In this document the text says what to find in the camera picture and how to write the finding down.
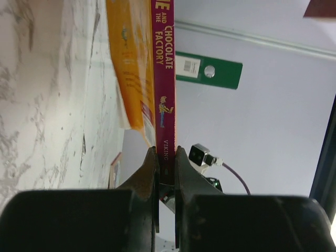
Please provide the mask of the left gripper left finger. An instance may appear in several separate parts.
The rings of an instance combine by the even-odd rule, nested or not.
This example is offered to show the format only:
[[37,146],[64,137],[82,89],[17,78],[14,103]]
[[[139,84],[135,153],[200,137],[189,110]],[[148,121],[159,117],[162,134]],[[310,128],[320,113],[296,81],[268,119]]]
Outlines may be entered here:
[[1,213],[1,251],[154,251],[158,173],[149,148],[115,189],[20,192]]

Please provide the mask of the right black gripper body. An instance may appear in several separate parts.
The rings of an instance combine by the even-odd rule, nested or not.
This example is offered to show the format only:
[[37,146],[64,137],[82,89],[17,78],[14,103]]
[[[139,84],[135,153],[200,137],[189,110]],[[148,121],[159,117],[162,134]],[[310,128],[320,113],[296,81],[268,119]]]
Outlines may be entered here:
[[[207,182],[217,191],[223,192],[219,179],[213,177],[204,177]],[[172,187],[160,185],[160,201],[172,212],[175,213],[175,192]]]

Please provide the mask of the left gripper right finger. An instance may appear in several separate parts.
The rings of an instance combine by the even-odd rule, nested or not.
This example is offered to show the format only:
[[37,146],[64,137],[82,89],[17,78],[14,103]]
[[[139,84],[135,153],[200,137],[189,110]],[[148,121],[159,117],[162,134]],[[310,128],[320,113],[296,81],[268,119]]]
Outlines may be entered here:
[[228,195],[175,156],[175,244],[180,251],[335,251],[331,224],[313,199]]

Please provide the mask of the brown cover book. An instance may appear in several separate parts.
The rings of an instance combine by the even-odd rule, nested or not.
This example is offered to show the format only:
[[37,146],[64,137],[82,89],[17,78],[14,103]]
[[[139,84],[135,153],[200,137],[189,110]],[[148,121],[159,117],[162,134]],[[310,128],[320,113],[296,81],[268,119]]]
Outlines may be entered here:
[[114,189],[119,186],[121,160],[122,160],[122,153],[119,152],[110,165],[109,184],[108,184],[109,189]]

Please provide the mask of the yellow Roald Dahl book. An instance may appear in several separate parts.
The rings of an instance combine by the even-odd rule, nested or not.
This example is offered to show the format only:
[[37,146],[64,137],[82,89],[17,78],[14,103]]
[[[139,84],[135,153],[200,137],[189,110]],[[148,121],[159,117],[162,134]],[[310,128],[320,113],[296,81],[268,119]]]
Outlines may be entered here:
[[106,1],[111,60],[126,129],[156,148],[160,182],[175,182],[176,70],[173,1]]

